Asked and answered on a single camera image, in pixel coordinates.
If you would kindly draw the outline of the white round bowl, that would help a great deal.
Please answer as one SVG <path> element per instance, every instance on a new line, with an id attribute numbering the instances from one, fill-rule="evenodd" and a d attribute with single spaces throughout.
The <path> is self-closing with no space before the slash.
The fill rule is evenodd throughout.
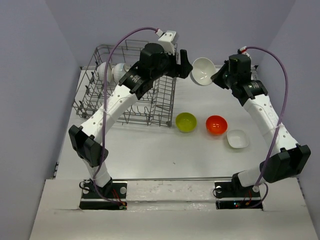
<path id="1" fill-rule="evenodd" d="M 192 64 L 191 80 L 199 86 L 208 86 L 212 83 L 211 77 L 217 72 L 216 66 L 206 57 L 197 58 Z"/>
<path id="2" fill-rule="evenodd" d="M 112 68 L 113 81 L 118 84 L 120 79 L 127 73 L 128 65 L 125 63 L 118 63 Z"/>
<path id="3" fill-rule="evenodd" d="M 109 70 L 109 65 L 107 64 L 107 62 L 103 62 L 102 64 L 100 64 L 98 67 L 97 67 L 97 74 L 98 74 L 98 77 L 101 81 L 104 81 L 105 80 L 105 72 L 106 72 L 106 80 L 109 82 L 110 80 L 110 77 L 109 77 L 109 73 L 110 73 L 110 70 Z"/>

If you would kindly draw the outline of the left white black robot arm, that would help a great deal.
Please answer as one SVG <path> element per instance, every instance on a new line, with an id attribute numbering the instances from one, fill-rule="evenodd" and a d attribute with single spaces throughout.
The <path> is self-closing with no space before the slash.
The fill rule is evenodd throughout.
<path id="1" fill-rule="evenodd" d="M 158 43 L 148 43 L 140 51 L 139 60 L 121 77 L 109 98 L 80 126 L 72 125 L 68 134 L 72 148 L 85 163 L 90 174 L 93 191 L 106 199 L 112 190 L 113 180 L 105 160 L 106 134 L 119 117 L 139 101 L 163 76 L 185 79 L 193 67 L 187 50 L 180 50 L 180 62 L 176 54 L 170 54 Z"/>

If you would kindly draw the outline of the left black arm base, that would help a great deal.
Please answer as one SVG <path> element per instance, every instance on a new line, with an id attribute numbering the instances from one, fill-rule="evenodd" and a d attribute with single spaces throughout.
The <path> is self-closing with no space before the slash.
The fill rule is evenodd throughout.
<path id="1" fill-rule="evenodd" d="M 126 181 L 113 181 L 106 189 L 97 186 L 98 192 L 90 179 L 79 183 L 81 197 L 79 208 L 81 210 L 127 210 L 127 189 Z"/>

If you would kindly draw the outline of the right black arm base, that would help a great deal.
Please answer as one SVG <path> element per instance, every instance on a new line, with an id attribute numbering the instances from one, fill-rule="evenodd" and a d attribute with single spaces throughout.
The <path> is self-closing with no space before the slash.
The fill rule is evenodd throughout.
<path id="1" fill-rule="evenodd" d="M 212 190 L 216 198 L 216 208 L 222 209 L 263 209 L 263 201 L 269 193 L 269 186 L 264 183 L 265 194 L 261 196 L 258 186 L 250 184 L 243 186 L 239 180 L 238 173 L 235 173 L 230 181 L 217 181 Z"/>

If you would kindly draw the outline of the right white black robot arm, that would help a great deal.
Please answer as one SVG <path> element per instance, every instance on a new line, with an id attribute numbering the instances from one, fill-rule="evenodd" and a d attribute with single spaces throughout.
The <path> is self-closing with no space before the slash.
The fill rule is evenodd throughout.
<path id="1" fill-rule="evenodd" d="M 251 77 L 251 58 L 245 54 L 230 55 L 222 68 L 211 77 L 217 86 L 231 90 L 271 148 L 266 159 L 258 166 L 232 176 L 230 190 L 235 196 L 242 196 L 254 185 L 274 183 L 299 175 L 311 155 L 310 148 L 299 144 L 287 131 L 263 83 Z"/>

